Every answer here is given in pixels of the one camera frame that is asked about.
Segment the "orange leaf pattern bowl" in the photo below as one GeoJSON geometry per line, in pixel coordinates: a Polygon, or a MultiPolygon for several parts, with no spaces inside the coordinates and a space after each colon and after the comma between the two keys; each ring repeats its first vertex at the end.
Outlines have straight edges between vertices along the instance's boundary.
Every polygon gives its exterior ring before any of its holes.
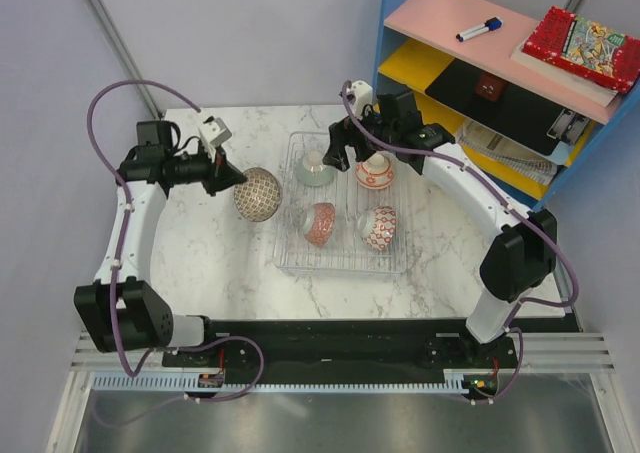
{"type": "Polygon", "coordinates": [[[371,190],[385,189],[395,179],[391,160],[381,153],[374,153],[368,160],[360,162],[355,176],[360,186],[371,190]]]}

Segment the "brown lattice pattern bowl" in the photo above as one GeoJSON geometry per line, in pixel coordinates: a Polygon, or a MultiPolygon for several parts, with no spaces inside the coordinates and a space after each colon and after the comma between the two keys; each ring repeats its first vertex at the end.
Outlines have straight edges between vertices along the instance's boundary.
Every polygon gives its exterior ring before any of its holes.
{"type": "Polygon", "coordinates": [[[246,181],[234,187],[234,205],[240,215],[251,222],[270,219],[282,202],[282,187],[276,177],[260,167],[244,171],[246,181]]]}

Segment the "green ribbed bowl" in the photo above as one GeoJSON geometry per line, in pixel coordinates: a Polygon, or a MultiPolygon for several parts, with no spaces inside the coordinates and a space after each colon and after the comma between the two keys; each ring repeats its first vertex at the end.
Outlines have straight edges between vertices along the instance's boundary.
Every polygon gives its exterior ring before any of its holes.
{"type": "Polygon", "coordinates": [[[322,187],[335,178],[335,169],[323,163],[323,154],[317,150],[306,152],[297,162],[296,179],[309,187],[322,187]]]}

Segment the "white wire dish rack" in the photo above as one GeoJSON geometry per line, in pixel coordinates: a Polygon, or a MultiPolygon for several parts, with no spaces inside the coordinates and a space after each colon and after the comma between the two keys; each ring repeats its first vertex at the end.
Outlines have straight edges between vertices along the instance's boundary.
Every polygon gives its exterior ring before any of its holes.
{"type": "Polygon", "coordinates": [[[274,264],[291,274],[331,274],[390,277],[406,270],[406,168],[392,159],[394,180],[383,190],[359,185],[355,170],[336,172],[323,186],[307,186],[296,178],[295,170],[305,154],[324,153],[327,133],[294,132],[290,135],[284,163],[283,202],[276,214],[274,264]],[[331,203],[336,209],[336,225],[327,244],[312,245],[302,230],[303,213],[316,203],[331,203]],[[368,247],[356,231],[357,220],[366,211],[390,206],[398,226],[383,251],[368,247]]]}

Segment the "blue triangle pattern bowl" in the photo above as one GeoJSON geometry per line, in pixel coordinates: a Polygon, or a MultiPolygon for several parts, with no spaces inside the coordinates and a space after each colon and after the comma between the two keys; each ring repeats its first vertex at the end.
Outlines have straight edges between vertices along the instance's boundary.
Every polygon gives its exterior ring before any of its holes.
{"type": "Polygon", "coordinates": [[[362,213],[356,223],[356,232],[363,243],[375,251],[385,251],[397,229],[397,214],[391,206],[377,206],[362,213]]]}

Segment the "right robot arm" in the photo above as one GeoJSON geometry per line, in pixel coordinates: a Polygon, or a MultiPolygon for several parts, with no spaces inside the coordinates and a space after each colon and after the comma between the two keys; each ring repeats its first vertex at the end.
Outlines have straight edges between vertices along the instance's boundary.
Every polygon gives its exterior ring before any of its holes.
{"type": "Polygon", "coordinates": [[[465,364],[483,365],[494,354],[492,341],[507,330],[521,300],[556,268],[555,218],[508,198],[473,166],[452,133],[439,123],[424,123],[413,93],[375,96],[368,83],[348,81],[340,97],[347,115],[329,128],[324,164],[346,171],[351,158],[364,162],[389,152],[456,200],[489,238],[479,268],[482,292],[466,320],[470,334],[457,344],[465,364]]]}

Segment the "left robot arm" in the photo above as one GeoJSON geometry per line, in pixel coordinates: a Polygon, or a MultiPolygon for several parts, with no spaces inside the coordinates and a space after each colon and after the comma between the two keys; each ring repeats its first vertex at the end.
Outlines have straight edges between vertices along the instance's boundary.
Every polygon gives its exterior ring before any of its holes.
{"type": "Polygon", "coordinates": [[[177,124],[159,120],[136,126],[138,143],[117,173],[117,211],[104,260],[87,286],[74,293],[75,308],[101,352],[184,348],[198,366],[219,355],[219,342],[205,333],[206,319],[176,315],[151,285],[151,254],[170,190],[199,183],[211,196],[246,182],[222,147],[231,132],[219,118],[203,116],[193,153],[173,143],[177,124]]]}

